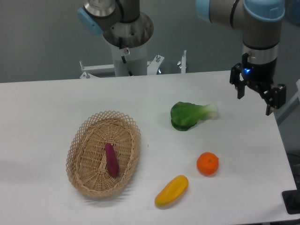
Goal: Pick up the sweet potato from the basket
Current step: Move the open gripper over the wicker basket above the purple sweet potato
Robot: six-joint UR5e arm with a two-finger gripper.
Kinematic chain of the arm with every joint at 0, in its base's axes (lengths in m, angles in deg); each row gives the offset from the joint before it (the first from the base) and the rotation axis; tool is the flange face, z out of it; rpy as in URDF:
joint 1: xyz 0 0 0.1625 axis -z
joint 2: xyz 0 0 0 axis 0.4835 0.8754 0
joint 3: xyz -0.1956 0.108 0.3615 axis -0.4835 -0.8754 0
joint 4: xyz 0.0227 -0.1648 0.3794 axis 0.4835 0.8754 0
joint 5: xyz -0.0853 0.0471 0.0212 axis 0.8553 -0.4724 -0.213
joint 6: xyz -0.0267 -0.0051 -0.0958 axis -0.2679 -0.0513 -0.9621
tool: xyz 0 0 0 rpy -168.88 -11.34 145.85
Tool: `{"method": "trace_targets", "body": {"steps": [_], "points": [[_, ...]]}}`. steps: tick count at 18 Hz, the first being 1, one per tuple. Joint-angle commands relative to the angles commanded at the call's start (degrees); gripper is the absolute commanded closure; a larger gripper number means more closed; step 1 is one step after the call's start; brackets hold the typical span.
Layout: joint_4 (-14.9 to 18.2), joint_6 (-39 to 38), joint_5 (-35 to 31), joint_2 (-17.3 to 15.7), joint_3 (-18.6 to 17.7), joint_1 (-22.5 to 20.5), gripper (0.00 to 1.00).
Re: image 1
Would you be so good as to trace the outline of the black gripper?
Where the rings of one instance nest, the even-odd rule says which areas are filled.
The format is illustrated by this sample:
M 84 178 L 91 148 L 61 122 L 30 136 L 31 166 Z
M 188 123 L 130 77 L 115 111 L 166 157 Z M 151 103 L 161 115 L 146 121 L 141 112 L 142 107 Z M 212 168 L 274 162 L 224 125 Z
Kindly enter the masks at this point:
M 260 95 L 267 105 L 265 114 L 269 116 L 286 103 L 286 85 L 272 85 L 277 58 L 265 64 L 250 63 L 249 59 L 248 53 L 242 55 L 242 64 L 237 63 L 231 68 L 229 82 L 235 86 L 237 99 L 244 97 L 246 85 L 252 90 L 260 90 Z

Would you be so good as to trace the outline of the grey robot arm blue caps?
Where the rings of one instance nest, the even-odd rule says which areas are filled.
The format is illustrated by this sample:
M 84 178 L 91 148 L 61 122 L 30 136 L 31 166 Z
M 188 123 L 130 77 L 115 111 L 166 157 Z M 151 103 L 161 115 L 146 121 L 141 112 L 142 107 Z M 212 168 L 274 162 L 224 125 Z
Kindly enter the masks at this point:
M 243 32 L 241 62 L 231 68 L 230 83 L 242 98 L 245 88 L 265 101 L 266 114 L 285 104 L 286 86 L 274 84 L 285 3 L 282 0 L 198 0 L 197 15 Z M 87 0 L 77 11 L 83 26 L 102 35 L 115 49 L 117 76 L 147 74 L 147 64 L 134 49 L 153 34 L 151 19 L 140 11 L 137 0 Z

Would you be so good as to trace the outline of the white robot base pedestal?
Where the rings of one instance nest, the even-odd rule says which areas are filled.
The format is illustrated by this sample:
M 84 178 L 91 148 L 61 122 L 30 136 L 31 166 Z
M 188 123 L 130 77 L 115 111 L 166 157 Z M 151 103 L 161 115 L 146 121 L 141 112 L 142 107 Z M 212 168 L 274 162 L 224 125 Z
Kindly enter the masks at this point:
M 113 63 L 125 56 L 127 60 L 146 58 L 147 47 L 152 38 L 154 25 L 143 12 L 131 23 L 118 22 L 103 33 L 111 48 Z

